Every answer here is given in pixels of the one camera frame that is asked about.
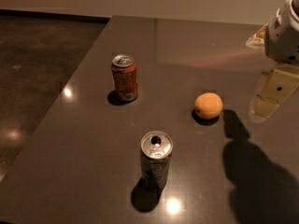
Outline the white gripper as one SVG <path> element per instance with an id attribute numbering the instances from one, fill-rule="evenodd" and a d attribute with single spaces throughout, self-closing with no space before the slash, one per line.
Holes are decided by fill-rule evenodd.
<path id="1" fill-rule="evenodd" d="M 254 123 L 269 119 L 299 88 L 299 0 L 285 0 L 268 24 L 247 41 L 246 46 L 262 49 L 278 64 L 262 71 L 249 104 L 249 118 Z"/>

